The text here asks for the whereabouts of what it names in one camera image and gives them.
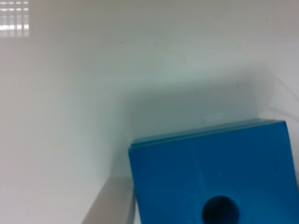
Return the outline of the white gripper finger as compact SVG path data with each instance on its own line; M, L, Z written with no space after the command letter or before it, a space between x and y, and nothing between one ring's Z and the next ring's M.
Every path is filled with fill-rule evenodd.
M134 224L135 191L131 177L110 177L81 224Z

